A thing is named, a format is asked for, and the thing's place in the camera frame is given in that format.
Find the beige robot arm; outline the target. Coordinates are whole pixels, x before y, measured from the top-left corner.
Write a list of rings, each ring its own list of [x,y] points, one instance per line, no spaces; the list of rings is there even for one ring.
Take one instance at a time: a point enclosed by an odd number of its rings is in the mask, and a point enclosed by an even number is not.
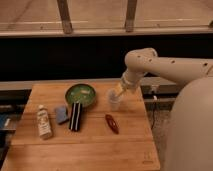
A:
[[[160,57],[131,50],[117,92],[135,90],[146,73],[182,86],[171,110],[164,171],[213,171],[213,59]]]

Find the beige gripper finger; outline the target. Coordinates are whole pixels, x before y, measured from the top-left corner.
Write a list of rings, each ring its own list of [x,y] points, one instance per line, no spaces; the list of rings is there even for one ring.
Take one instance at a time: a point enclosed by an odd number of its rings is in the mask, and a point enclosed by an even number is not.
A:
[[[120,98],[125,93],[123,88],[116,88],[115,89],[115,97]]]

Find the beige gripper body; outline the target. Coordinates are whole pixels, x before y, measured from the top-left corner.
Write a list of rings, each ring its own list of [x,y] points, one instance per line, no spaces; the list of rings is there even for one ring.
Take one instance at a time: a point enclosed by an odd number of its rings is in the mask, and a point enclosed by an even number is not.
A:
[[[121,77],[122,88],[124,90],[135,92],[136,89],[140,86],[143,76],[143,73],[136,73],[126,70]]]

